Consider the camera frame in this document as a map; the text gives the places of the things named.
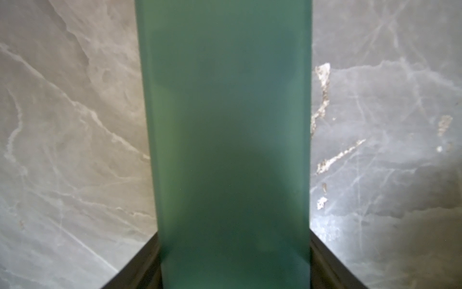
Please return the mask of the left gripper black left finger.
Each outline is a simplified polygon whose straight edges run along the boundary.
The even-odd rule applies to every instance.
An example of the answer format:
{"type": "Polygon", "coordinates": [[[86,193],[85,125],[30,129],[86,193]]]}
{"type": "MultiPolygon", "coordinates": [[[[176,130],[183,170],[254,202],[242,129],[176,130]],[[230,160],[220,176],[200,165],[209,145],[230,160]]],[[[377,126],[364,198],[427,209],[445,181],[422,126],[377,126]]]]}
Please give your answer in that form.
{"type": "Polygon", "coordinates": [[[162,274],[158,233],[102,289],[161,289],[162,274]]]}

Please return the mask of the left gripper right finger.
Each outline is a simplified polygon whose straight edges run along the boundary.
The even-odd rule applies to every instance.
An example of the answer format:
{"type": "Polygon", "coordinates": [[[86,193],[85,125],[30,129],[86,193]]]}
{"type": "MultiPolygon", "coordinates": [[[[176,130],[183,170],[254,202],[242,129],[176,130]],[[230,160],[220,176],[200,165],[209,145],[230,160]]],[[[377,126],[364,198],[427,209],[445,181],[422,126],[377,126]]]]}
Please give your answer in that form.
{"type": "Polygon", "coordinates": [[[310,287],[367,289],[313,231],[310,231],[310,287]]]}

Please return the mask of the dark green pencil case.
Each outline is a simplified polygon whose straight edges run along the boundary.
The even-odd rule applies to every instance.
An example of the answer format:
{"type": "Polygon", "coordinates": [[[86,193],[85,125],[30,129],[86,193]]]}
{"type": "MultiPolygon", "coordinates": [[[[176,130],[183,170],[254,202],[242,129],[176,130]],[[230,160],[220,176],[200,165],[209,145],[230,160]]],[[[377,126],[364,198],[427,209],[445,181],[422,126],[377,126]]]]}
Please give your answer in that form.
{"type": "Polygon", "coordinates": [[[166,289],[308,289],[311,1],[137,1],[166,289]]]}

